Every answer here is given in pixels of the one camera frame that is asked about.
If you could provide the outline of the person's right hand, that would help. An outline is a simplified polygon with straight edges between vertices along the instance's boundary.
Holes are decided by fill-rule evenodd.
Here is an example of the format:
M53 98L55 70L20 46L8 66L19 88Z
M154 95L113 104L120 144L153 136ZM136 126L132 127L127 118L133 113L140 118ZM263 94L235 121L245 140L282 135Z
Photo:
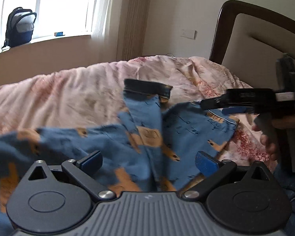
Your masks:
M270 140L270 138L262 134L260 137L260 143L265 147L266 153L269 155L272 161L278 160L279 151L277 146Z

